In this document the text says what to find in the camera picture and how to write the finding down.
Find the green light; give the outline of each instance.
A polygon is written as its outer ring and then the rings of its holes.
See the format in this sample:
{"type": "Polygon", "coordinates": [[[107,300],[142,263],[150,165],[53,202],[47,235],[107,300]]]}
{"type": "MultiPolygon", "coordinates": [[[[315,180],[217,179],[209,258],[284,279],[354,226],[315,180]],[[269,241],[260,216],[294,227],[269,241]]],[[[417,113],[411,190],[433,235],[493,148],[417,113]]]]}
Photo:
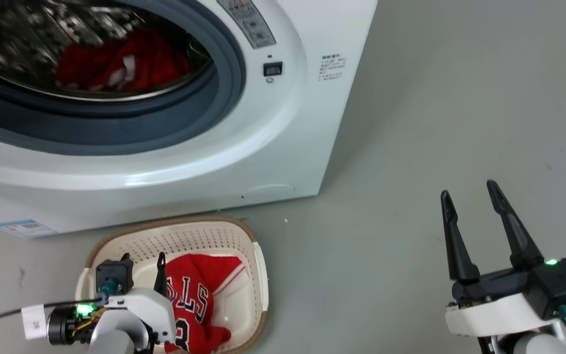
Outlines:
{"type": "Polygon", "coordinates": [[[88,305],[88,304],[80,304],[80,305],[78,305],[78,307],[76,308],[76,312],[77,312],[77,314],[79,314],[80,316],[88,316],[88,315],[90,315],[93,311],[95,311],[95,307],[93,307],[92,305],[88,305]]]}

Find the basket rim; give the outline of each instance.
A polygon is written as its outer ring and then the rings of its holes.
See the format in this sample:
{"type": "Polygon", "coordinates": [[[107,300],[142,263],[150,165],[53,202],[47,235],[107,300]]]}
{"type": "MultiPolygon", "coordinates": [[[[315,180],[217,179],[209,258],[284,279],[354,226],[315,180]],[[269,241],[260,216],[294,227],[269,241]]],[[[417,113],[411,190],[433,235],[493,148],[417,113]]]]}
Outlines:
{"type": "MultiPolygon", "coordinates": [[[[90,252],[90,255],[87,258],[85,267],[87,267],[87,268],[93,267],[93,262],[95,261],[99,251],[104,246],[106,246],[106,244],[108,244],[108,242],[111,242],[112,240],[114,240],[118,237],[138,233],[140,231],[156,229],[158,227],[179,225],[179,224],[191,224],[193,222],[229,222],[230,224],[234,224],[234,225],[240,227],[246,233],[246,235],[249,236],[249,238],[252,242],[257,242],[256,236],[253,233],[253,231],[250,229],[249,226],[244,224],[242,221],[233,219],[231,217],[224,217],[224,216],[218,216],[218,217],[209,217],[209,216],[204,216],[204,217],[178,217],[178,218],[173,218],[173,219],[153,221],[153,222],[149,222],[149,223],[146,223],[146,224],[143,224],[143,225],[130,227],[128,229],[124,229],[122,231],[119,231],[118,233],[114,233],[113,235],[108,236],[107,238],[101,240],[101,242],[99,242],[99,244],[97,244],[93,248],[93,250],[90,252]]],[[[267,318],[268,318],[268,311],[262,311],[261,312],[261,319],[259,320],[259,325],[256,328],[252,337],[250,337],[245,343],[243,343],[239,347],[231,349],[231,350],[227,350],[226,352],[220,352],[219,354],[240,354],[240,353],[247,351],[250,347],[252,347],[255,344],[255,342],[261,336],[261,333],[265,329],[265,323],[266,323],[267,318]]]]}

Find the red jersey in basket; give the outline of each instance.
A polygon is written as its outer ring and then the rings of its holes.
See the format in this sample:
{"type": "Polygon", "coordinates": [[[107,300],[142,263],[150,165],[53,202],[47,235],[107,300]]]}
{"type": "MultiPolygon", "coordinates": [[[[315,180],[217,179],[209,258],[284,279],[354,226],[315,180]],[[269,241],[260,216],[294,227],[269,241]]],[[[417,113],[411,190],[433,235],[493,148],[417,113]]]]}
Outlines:
{"type": "Polygon", "coordinates": [[[167,353],[182,348],[191,354],[211,354],[231,338],[231,332],[212,323],[214,294],[245,273],[237,257],[184,255],[166,266],[167,296],[176,320],[176,342],[167,353]]]}

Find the floor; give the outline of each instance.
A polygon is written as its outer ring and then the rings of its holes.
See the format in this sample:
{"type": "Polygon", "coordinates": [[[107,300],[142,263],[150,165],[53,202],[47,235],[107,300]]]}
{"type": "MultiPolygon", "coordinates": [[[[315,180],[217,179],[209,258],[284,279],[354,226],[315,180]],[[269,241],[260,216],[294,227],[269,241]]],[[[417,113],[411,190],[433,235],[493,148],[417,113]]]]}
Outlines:
{"type": "MultiPolygon", "coordinates": [[[[254,229],[269,270],[269,324],[250,352],[478,352],[443,318],[440,192],[480,270],[502,269],[489,178],[543,254],[566,256],[566,1],[380,0],[321,195],[223,211],[254,229]]],[[[0,311],[71,298],[118,229],[0,232],[0,311]]],[[[81,352],[0,321],[0,353],[81,352]]]]}

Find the beige plastic basket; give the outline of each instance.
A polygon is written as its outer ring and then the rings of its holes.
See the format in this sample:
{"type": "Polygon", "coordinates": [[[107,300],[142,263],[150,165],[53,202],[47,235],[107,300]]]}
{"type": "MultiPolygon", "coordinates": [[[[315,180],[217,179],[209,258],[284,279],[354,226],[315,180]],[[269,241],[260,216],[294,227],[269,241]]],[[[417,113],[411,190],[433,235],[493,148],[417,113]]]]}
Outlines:
{"type": "Polygon", "coordinates": [[[76,299],[95,296],[93,269],[104,260],[121,259],[124,253],[130,253],[135,262],[135,287],[153,287],[160,252],[166,253],[167,262],[188,253],[240,258],[250,280],[229,296],[215,298],[213,324],[228,328],[232,336],[214,353],[238,354],[256,342],[265,327],[269,305],[265,260],[250,228],[226,217],[162,220],[108,237],[88,257],[78,280],[76,299]]]}

